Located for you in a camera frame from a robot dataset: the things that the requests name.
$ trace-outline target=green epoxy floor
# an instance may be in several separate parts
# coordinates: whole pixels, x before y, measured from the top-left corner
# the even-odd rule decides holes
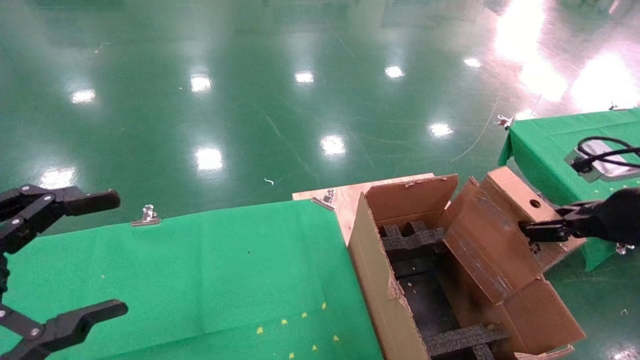
[[[482,177],[498,114],[637,106],[639,33],[635,0],[2,0],[0,188],[120,192],[55,233]],[[637,256],[580,261],[549,276],[589,335],[573,358],[613,359],[640,345]]]

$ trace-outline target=green cloth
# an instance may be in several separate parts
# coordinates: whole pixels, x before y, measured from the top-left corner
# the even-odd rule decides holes
[[[308,200],[41,237],[9,266],[4,303],[35,320],[129,306],[52,359],[382,360],[335,213]],[[0,328],[0,354],[18,340]]]
[[[516,121],[500,155],[510,157],[524,176],[552,202],[567,205],[582,200],[604,200],[624,186],[639,186],[638,179],[587,183],[564,158],[587,136],[611,136],[640,146],[640,108]],[[582,247],[587,270],[615,252],[615,244],[590,238]]]

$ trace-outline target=open cardboard box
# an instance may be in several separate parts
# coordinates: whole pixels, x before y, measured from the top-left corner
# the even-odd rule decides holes
[[[584,240],[529,245],[518,221],[557,214],[506,167],[481,184],[469,179],[449,203],[457,185],[458,176],[440,176],[373,186],[360,196],[348,248],[385,358],[429,359],[378,232],[414,220],[447,230],[450,252],[438,258],[436,273],[460,326],[500,322],[509,334],[495,344],[496,359],[570,352],[585,335],[542,273]],[[553,352],[560,347],[569,350]]]

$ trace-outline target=cardboard flap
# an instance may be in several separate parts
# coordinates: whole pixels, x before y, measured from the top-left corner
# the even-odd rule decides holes
[[[458,176],[454,174],[373,186],[366,197],[378,226],[417,219],[434,226],[457,187]]]
[[[500,304],[584,243],[529,245],[519,221],[558,217],[510,169],[498,168],[473,182],[452,202],[458,211],[445,243],[494,304]]]
[[[514,352],[542,356],[541,360],[555,359],[571,350],[545,352],[585,337],[551,284],[542,278],[496,305],[453,255],[442,256],[437,268],[438,280],[460,326],[500,322],[509,334],[508,341],[495,344],[493,353],[497,360],[511,360]]]
[[[535,279],[504,302],[529,354],[542,354],[585,337],[551,284]]]
[[[362,193],[348,249],[385,359],[429,360]]]
[[[554,352],[545,352],[541,355],[523,354],[521,352],[515,352],[513,353],[513,355],[518,360],[555,360],[571,354],[574,350],[575,348],[571,344],[569,344],[564,349]]]

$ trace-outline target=black cable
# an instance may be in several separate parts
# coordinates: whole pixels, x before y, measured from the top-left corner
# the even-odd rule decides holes
[[[586,143],[588,141],[591,141],[591,140],[601,140],[601,141],[614,142],[614,143],[616,143],[618,145],[624,146],[626,149],[603,152],[602,154],[591,154],[589,151],[585,150],[585,148],[583,147],[584,143]],[[616,160],[607,159],[609,156],[622,155],[622,154],[635,154],[636,156],[638,156],[640,158],[640,147],[634,147],[633,145],[629,144],[628,142],[624,142],[624,141],[622,141],[620,139],[611,138],[611,137],[608,137],[608,136],[589,136],[589,137],[584,138],[584,139],[582,139],[582,140],[580,140],[578,142],[578,148],[577,149],[582,154],[585,154],[586,156],[588,156],[588,158],[586,158],[586,159],[577,160],[577,162],[579,162],[580,164],[583,164],[583,165],[589,165],[589,164],[593,163],[594,161],[600,161],[602,163],[609,163],[609,164],[619,165],[619,166],[623,166],[623,167],[640,168],[640,163],[627,163],[627,162],[623,162],[623,161],[616,161]]]

